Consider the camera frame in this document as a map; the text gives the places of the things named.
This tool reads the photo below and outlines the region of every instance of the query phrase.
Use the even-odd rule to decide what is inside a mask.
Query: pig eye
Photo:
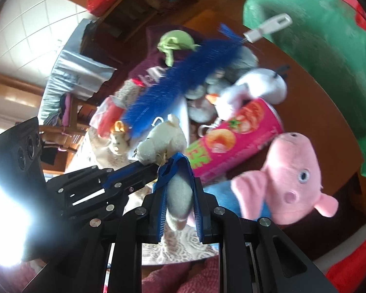
[[[310,178],[310,173],[307,169],[303,169],[299,174],[298,174],[298,180],[301,184],[305,184]]]

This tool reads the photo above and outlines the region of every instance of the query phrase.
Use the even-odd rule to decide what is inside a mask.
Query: pink potato chip can
[[[274,108],[257,98],[190,144],[185,155],[195,177],[205,184],[258,153],[281,133],[282,122]]]

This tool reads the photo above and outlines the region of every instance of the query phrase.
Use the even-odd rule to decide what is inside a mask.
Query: wooden table
[[[184,25],[206,37],[221,37],[217,32],[220,23],[225,23],[241,36],[248,30],[242,24],[211,10],[204,10]],[[286,132],[298,132],[311,140],[321,168],[323,192],[333,195],[359,171],[363,162],[358,143],[346,120],[313,77],[275,44],[262,39],[247,46],[258,57],[260,67],[276,69],[284,64],[290,65],[286,79],[287,98],[274,108]],[[228,178],[260,169],[267,150],[229,171]]]

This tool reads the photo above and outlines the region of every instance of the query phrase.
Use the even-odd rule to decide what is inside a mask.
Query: blue gripper pad
[[[160,167],[158,172],[157,182],[153,185],[153,193],[159,189],[163,188],[163,201],[161,203],[160,210],[157,215],[157,226],[158,226],[158,234],[159,241],[161,241],[161,237],[164,234],[164,225],[165,225],[165,214],[167,213],[167,187],[168,182],[175,176],[175,174],[179,172],[182,176],[188,176],[191,181],[191,189],[194,193],[194,204],[195,204],[195,179],[194,174],[192,172],[190,161],[187,157],[185,157],[182,153],[176,153],[172,157],[170,157],[162,167]]]
[[[193,195],[194,195],[193,207],[194,207],[195,227],[197,229],[197,236],[199,238],[199,242],[202,242],[204,239],[203,216],[202,216],[202,212],[201,212],[201,207],[199,205],[199,197],[198,197],[197,186],[195,183],[195,177],[193,177],[192,182],[193,182],[192,187],[193,187]]]

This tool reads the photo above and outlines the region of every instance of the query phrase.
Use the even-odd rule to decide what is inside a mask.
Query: blue feather duster
[[[206,40],[197,51],[168,69],[157,85],[147,88],[126,110],[121,120],[130,128],[132,138],[139,137],[156,117],[164,115],[180,95],[195,89],[217,68],[226,67],[237,58],[244,39],[228,30],[230,39]]]

